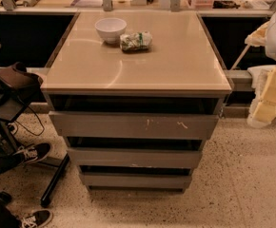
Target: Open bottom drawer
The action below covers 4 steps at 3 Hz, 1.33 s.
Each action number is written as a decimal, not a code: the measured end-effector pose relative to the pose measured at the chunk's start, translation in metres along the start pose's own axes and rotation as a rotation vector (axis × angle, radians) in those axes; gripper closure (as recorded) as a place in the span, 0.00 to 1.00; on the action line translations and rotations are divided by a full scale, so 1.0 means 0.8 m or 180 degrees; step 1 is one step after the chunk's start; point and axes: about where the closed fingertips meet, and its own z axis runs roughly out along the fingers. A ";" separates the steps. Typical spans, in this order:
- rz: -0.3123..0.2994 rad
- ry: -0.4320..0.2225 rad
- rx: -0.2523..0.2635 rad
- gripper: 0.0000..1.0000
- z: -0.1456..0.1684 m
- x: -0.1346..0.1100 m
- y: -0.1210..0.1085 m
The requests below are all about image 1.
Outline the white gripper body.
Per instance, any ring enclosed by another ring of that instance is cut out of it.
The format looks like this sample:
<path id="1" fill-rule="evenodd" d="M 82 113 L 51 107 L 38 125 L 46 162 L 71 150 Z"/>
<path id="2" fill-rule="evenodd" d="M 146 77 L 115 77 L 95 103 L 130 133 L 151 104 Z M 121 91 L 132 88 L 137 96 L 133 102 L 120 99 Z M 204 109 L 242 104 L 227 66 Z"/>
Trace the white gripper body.
<path id="1" fill-rule="evenodd" d="M 246 37 L 245 43 L 253 47 L 264 47 L 266 45 L 266 31 L 268 24 L 269 22 L 265 22 L 252 33 L 250 33 Z"/>

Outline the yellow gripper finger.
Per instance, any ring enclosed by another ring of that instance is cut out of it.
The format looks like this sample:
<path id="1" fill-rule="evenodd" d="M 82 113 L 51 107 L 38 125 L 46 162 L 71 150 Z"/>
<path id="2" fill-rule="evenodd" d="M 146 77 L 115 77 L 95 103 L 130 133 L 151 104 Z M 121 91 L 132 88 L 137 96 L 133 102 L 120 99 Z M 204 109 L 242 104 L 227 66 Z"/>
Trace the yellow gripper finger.
<path id="1" fill-rule="evenodd" d="M 266 74 L 264 86 L 255 89 L 247 124 L 251 127 L 268 126 L 276 118 L 276 66 Z"/>

